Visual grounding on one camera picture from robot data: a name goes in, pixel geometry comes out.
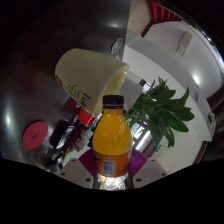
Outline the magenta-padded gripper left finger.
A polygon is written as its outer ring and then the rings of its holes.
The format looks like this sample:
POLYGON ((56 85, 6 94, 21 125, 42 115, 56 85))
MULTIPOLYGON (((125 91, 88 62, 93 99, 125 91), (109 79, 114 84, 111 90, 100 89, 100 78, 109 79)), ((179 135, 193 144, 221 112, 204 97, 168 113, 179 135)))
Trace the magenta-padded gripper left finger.
POLYGON ((58 176, 81 187, 96 189, 98 178, 94 151, 89 149, 78 159, 71 158, 58 176))

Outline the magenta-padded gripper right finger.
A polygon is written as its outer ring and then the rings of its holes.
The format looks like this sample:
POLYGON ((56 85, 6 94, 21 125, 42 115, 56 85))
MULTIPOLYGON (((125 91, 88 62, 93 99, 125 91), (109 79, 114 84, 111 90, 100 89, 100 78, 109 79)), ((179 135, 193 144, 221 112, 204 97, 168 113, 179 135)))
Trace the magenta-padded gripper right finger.
POLYGON ((155 159, 148 159, 140 151, 133 149, 126 180, 127 189, 141 188, 167 175, 167 171, 155 159))

